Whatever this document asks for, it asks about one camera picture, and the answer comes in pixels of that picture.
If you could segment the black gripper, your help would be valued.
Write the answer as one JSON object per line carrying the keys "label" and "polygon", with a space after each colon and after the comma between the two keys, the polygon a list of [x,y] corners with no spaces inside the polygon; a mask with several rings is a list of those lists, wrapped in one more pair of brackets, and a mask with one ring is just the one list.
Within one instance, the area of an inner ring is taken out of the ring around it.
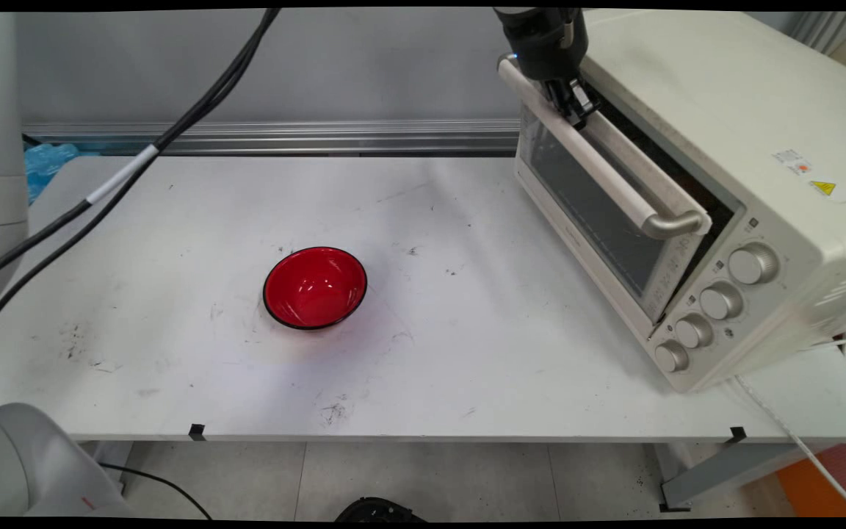
{"label": "black gripper", "polygon": [[575,130],[600,110],[580,78],[590,45],[580,7],[495,7],[503,33],[525,77],[544,82],[545,97]]}

